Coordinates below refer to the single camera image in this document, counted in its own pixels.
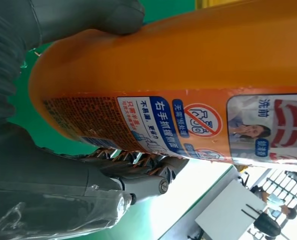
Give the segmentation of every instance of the plastic bottle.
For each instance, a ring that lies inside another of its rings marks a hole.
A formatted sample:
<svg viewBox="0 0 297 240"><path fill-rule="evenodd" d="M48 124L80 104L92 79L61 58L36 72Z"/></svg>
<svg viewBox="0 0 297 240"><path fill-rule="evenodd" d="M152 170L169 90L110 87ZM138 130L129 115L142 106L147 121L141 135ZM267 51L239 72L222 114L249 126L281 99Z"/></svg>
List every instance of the plastic bottle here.
<svg viewBox="0 0 297 240"><path fill-rule="evenodd" d="M244 165L297 165L297 0L241 1L116 37L58 41L30 94L64 136Z"/></svg>

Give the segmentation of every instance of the orange label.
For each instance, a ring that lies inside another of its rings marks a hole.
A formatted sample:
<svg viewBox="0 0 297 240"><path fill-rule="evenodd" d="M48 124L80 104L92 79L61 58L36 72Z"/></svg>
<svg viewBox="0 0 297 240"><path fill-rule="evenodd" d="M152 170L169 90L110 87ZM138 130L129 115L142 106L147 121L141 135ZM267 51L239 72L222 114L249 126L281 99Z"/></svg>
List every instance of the orange label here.
<svg viewBox="0 0 297 240"><path fill-rule="evenodd" d="M297 165L297 87L109 95L81 93L45 103L62 128L98 146L243 165Z"/></svg>

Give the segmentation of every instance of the prohibition sign icon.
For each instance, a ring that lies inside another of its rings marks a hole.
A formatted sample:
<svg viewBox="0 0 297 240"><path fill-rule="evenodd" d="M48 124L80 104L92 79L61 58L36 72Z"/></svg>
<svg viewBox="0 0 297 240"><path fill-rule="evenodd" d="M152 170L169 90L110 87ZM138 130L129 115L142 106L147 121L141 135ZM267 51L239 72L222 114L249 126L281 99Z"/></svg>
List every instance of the prohibition sign icon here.
<svg viewBox="0 0 297 240"><path fill-rule="evenodd" d="M196 148L195 151L202 160L224 161L224 162L227 162L231 160L230 157L226 157L218 151L209 149L209 148Z"/></svg>
<svg viewBox="0 0 297 240"><path fill-rule="evenodd" d="M193 135L210 138L222 130L222 119L212 107L194 103L186 106L184 111L188 131Z"/></svg>

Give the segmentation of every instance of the red circle symbol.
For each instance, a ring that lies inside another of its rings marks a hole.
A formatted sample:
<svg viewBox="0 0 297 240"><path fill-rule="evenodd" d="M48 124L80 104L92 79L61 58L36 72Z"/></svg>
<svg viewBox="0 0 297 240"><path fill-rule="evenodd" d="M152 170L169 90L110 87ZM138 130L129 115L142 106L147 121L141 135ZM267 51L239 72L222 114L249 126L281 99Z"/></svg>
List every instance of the red circle symbol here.
<svg viewBox="0 0 297 240"><path fill-rule="evenodd" d="M184 111L188 131L193 135L210 138L222 130L222 119L212 107L194 103L186 106Z"/></svg>

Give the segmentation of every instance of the blue label tag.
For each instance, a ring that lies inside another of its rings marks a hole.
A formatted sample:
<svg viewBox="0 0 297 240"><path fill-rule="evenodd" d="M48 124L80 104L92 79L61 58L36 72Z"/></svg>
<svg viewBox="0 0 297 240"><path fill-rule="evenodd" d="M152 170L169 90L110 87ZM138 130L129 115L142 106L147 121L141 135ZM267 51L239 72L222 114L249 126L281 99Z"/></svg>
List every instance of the blue label tag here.
<svg viewBox="0 0 297 240"><path fill-rule="evenodd" d="M168 101L160 96L151 96L150 101L154 119L166 146L174 153L187 156L178 137Z"/></svg>
<svg viewBox="0 0 297 240"><path fill-rule="evenodd" d="M185 121L184 107L183 102L180 99L174 99L172 104L173 105L174 115L175 116L176 125L181 137L189 138L189 130L187 129L187 122Z"/></svg>
<svg viewBox="0 0 297 240"><path fill-rule="evenodd" d="M190 143L184 143L184 146L186 149L186 151L188 153L188 155L190 155L190 157L193 159L200 159L200 157L197 155L193 145Z"/></svg>
<svg viewBox="0 0 297 240"><path fill-rule="evenodd" d="M265 138L258 138L255 141L255 155L265 158L269 155L270 142Z"/></svg>

